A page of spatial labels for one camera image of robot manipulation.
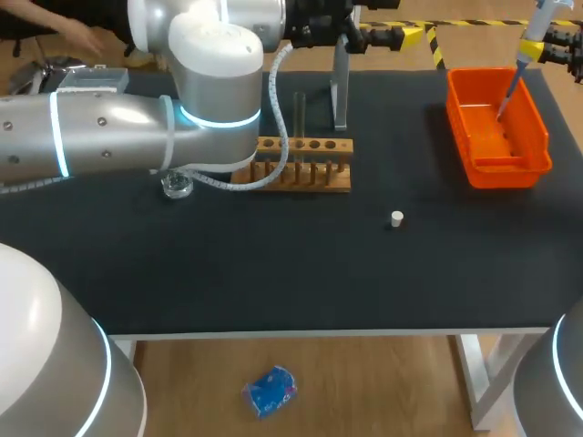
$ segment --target hazard tape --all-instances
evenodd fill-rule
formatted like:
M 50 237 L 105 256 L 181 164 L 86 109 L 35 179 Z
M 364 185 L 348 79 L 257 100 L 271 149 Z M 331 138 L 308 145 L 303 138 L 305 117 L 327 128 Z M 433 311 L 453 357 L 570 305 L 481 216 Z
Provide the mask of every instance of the hazard tape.
M 528 25 L 528 20 L 413 20 L 413 21 L 369 21 L 361 23 L 362 28 L 367 27 L 403 27 L 414 25 L 426 28 L 439 25 Z M 583 20 L 554 20 L 551 25 L 577 25 L 583 26 Z
M 426 25 L 425 32 L 427 33 L 427 41 L 431 48 L 431 54 L 434 56 L 435 68 L 438 70 L 445 70 L 444 56 L 441 53 L 441 48 L 437 44 L 437 33 L 434 25 Z

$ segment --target chair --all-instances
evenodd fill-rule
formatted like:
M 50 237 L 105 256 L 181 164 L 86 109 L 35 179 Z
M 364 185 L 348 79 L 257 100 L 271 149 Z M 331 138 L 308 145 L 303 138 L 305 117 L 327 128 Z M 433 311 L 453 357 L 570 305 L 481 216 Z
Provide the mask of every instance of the chair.
M 8 82 L 8 93 L 10 95 L 34 95 L 42 91 L 48 78 L 56 72 L 66 72 L 75 68 L 85 67 L 86 64 L 70 56 L 46 57 L 38 36 L 33 37 L 40 59 L 20 67 L 13 73 Z M 20 40 L 15 42 L 13 56 L 20 55 Z

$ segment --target black table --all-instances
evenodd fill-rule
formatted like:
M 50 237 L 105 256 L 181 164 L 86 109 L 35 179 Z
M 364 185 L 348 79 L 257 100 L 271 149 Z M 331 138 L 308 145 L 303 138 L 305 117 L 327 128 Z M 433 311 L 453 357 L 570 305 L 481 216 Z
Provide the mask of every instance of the black table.
M 331 133 L 329 75 L 281 74 L 292 119 Z M 469 187 L 445 114 L 445 73 L 351 78 L 351 194 L 230 193 L 184 201 L 147 172 L 75 178 L 0 198 L 0 241 L 50 269 L 110 334 L 462 331 L 550 326 L 583 284 L 583 160 L 538 71 L 550 135 L 531 190 Z M 128 92 L 175 95 L 134 73 Z M 264 98 L 262 135 L 276 135 Z M 386 230 L 393 210 L 401 229 Z

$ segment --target wooden floor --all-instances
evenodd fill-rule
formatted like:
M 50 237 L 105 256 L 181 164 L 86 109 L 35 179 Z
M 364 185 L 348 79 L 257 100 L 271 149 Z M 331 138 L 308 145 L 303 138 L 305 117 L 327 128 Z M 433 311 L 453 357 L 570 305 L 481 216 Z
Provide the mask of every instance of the wooden floor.
M 402 0 L 398 11 L 367 12 L 363 20 L 528 19 L 533 10 L 532 0 Z M 560 17 L 583 19 L 581 1 L 573 13 Z M 514 63 L 520 33 L 519 27 L 440 27 L 437 36 L 448 67 L 503 66 Z M 104 60 L 78 52 L 58 36 L 43 38 L 43 44 L 49 55 L 68 53 L 89 63 L 120 65 L 123 47 L 113 36 L 102 35 L 107 42 Z M 11 44 L 0 44 L 0 89 L 15 68 L 35 57 L 30 42 L 19 59 L 11 51 Z M 286 68 L 327 70 L 331 62 L 329 49 L 302 50 Z M 401 54 L 372 49 L 366 56 L 354 56 L 353 68 L 418 70 L 434 65 L 423 42 Z M 578 110 L 583 86 L 575 86 L 564 67 L 544 66 L 543 72 L 583 145 Z M 390 97 L 390 90 L 384 92 Z M 149 402 L 147 437 L 474 435 L 455 351 L 446 337 L 168 341 L 148 343 L 141 352 L 138 367 Z M 240 390 L 275 364 L 295 375 L 298 397 L 259 422 Z M 490 435 L 514 437 L 512 421 L 505 420 Z

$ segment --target table leg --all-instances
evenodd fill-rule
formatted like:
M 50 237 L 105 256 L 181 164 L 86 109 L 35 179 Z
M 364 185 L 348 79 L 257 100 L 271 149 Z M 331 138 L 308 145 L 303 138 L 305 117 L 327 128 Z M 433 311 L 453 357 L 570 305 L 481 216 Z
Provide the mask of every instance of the table leg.
M 353 11 L 353 21 L 359 25 L 361 18 L 361 7 L 356 6 Z M 350 76 L 350 55 L 346 53 L 344 45 L 346 36 L 338 39 L 334 50 L 334 68 L 330 90 L 332 93 L 332 112 L 334 115 L 334 129 L 346 130 L 346 115 L 348 113 L 348 79 Z
M 540 334 L 505 334 L 484 359 L 477 335 L 456 335 L 475 431 L 492 431 L 505 412 L 518 363 Z
M 124 355 L 126 355 L 133 363 L 134 356 L 136 355 L 136 344 L 138 342 L 134 340 L 114 340 L 114 342 L 121 349 L 121 351 L 124 352 Z

